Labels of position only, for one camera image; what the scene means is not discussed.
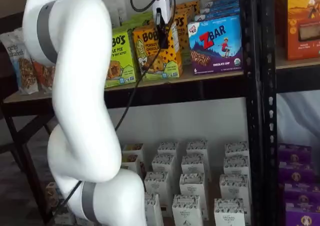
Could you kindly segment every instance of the green snack box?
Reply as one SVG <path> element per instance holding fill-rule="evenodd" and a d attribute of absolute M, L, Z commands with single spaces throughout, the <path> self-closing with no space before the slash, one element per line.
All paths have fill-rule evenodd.
<path fill-rule="evenodd" d="M 121 26 L 113 30 L 112 55 L 105 87 L 135 83 L 138 64 L 132 39 L 132 30 Z"/>

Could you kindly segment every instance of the cracker bag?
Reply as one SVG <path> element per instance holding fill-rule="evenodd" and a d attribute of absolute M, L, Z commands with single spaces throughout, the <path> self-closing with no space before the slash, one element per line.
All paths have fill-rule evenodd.
<path fill-rule="evenodd" d="M 0 35 L 0 41 L 6 48 L 13 65 L 16 81 L 22 94 L 38 91 L 35 69 L 24 44 L 22 28 Z"/>

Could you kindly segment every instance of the purple box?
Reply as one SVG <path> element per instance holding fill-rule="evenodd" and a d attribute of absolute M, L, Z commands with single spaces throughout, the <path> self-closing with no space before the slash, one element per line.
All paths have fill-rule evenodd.
<path fill-rule="evenodd" d="M 320 205 L 298 202 L 285 203 L 286 226 L 319 226 Z"/>
<path fill-rule="evenodd" d="M 279 183 L 314 183 L 315 171 L 312 164 L 279 162 Z"/>
<path fill-rule="evenodd" d="M 278 159 L 283 162 L 310 164 L 311 152 L 312 148 L 310 146 L 281 143 L 278 147 Z"/>
<path fill-rule="evenodd" d="M 286 183 L 284 185 L 284 198 L 300 203 L 320 204 L 320 185 Z"/>
<path fill-rule="evenodd" d="M 195 74 L 243 69 L 241 24 L 238 14 L 188 24 Z"/>

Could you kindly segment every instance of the cartoon child illustration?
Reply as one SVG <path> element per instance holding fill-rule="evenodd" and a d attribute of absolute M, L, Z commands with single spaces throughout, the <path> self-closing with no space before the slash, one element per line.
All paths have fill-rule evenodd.
<path fill-rule="evenodd" d="M 308 18 L 320 16 L 319 3 L 320 0 L 309 0 L 308 5 L 306 6 L 307 8 L 311 8 Z"/>
<path fill-rule="evenodd" d="M 136 41 L 135 46 L 137 48 L 137 57 L 138 57 L 139 65 L 141 68 L 143 68 L 143 66 L 148 60 L 147 53 L 145 50 L 145 45 L 141 39 L 138 39 Z"/>
<path fill-rule="evenodd" d="M 230 49 L 229 48 L 231 48 L 231 46 L 228 46 L 228 41 L 229 41 L 228 37 L 226 37 L 224 39 L 224 42 L 222 44 L 220 44 L 222 46 L 221 50 L 223 52 L 225 52 L 224 57 L 229 57 L 229 53 L 230 53 Z"/>

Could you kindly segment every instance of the orange cereal box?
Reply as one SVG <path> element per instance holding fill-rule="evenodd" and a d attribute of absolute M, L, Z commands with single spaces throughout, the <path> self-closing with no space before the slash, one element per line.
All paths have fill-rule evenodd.
<path fill-rule="evenodd" d="M 159 38 L 156 26 L 151 23 L 133 31 L 133 40 L 141 73 L 147 73 L 143 80 L 179 78 L 182 75 L 182 59 L 176 23 L 173 22 L 168 34 L 168 49 L 162 49 L 149 68 L 159 50 Z"/>
<path fill-rule="evenodd" d="M 320 0 L 287 2 L 287 58 L 320 56 Z"/>
<path fill-rule="evenodd" d="M 182 8 L 175 11 L 174 19 L 178 30 L 179 45 L 183 65 L 191 64 L 188 23 L 194 18 L 194 11 L 190 8 Z"/>
<path fill-rule="evenodd" d="M 196 15 L 200 14 L 200 8 L 201 8 L 201 0 L 193 0 L 185 3 L 181 3 L 175 6 L 176 9 L 186 8 L 193 6 L 194 12 Z"/>

